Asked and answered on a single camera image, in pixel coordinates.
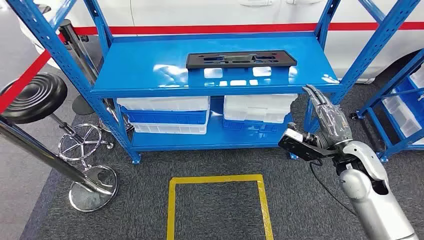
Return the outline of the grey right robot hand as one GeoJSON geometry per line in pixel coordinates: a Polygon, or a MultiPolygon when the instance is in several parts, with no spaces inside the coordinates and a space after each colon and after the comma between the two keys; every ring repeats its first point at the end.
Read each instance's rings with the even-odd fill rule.
{"type": "Polygon", "coordinates": [[[320,124],[320,131],[313,134],[314,144],[319,148],[328,149],[351,141],[352,130],[340,106],[334,105],[327,96],[311,84],[306,84],[302,90],[308,94],[320,124]]]}

